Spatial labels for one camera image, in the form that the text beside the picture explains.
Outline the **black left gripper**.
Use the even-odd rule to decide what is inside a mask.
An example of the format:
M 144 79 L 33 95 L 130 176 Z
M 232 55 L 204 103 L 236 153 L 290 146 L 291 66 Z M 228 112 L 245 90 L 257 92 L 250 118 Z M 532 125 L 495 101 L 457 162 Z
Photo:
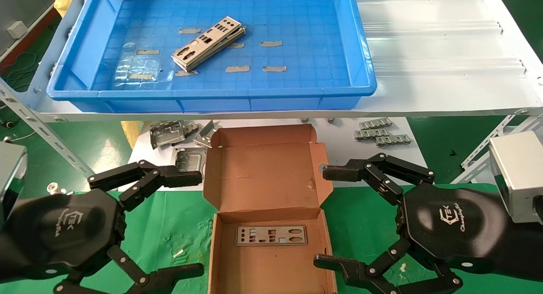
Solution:
M 147 160 L 95 174 L 90 192 L 22 199 L 1 228 L 2 282 L 41 280 L 60 275 L 55 294 L 102 294 L 80 285 L 114 261 L 134 282 L 126 294 L 170 294 L 176 283 L 204 274 L 201 263 L 173 266 L 145 274 L 119 247 L 124 240 L 126 215 L 161 187 L 182 188 L 203 182 L 200 171 L 179 171 Z M 119 200 L 106 193 L 131 184 Z

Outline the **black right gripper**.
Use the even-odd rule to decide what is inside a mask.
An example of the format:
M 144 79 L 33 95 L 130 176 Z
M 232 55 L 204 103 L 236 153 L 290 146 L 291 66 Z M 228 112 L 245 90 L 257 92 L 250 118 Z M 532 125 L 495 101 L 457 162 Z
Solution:
M 344 166 L 326 165 L 322 176 L 366 182 L 390 205 L 400 205 L 400 233 L 407 239 L 398 240 L 371 264 L 314 256 L 315 267 L 340 272 L 346 286 L 372 294 L 453 294 L 463 281 L 450 268 L 542 281 L 541 224 L 515 223 L 496 192 L 436 187 L 433 171 L 384 153 L 350 159 Z M 416 186 L 403 194 L 392 177 Z M 386 280 L 384 273 L 408 252 L 436 278 L 401 286 Z

